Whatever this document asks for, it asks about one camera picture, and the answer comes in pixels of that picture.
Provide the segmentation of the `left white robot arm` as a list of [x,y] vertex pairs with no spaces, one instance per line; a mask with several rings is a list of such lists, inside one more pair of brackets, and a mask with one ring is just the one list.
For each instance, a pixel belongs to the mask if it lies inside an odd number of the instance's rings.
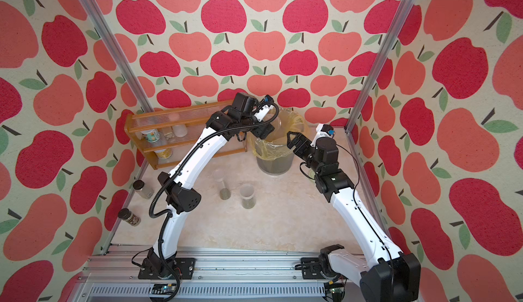
[[163,218],[156,243],[150,247],[141,264],[138,278],[181,281],[175,256],[185,221],[201,202],[202,196],[193,189],[196,179],[215,154],[233,137],[252,132],[265,139],[275,128],[271,124],[279,115],[279,107],[269,95],[261,100],[237,93],[230,105],[214,112],[187,155],[169,172],[158,176],[160,189],[148,210],[152,219]]

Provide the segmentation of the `green jar lid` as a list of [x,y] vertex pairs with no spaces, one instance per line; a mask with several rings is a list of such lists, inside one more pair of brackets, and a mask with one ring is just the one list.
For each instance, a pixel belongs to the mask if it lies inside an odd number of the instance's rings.
[[310,178],[310,180],[312,180],[312,181],[314,180],[315,173],[312,170],[307,171],[306,175]]

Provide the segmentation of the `tall clear jar with beans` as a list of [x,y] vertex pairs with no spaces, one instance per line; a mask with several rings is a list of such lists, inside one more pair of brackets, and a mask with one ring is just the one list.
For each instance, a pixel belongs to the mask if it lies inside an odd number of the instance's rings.
[[226,183],[225,171],[217,169],[212,173],[212,177],[217,184],[220,199],[224,201],[228,200],[231,197],[231,192]]

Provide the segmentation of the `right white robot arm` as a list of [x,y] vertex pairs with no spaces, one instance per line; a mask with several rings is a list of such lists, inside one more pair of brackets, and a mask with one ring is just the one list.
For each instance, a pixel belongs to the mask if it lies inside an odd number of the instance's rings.
[[363,204],[356,185],[339,167],[339,147],[330,126],[320,126],[310,140],[299,132],[287,133],[287,147],[313,170],[320,194],[342,216],[363,252],[358,258],[341,245],[320,251],[318,268],[330,281],[346,278],[358,285],[366,301],[416,301],[421,265],[404,253],[377,224]]

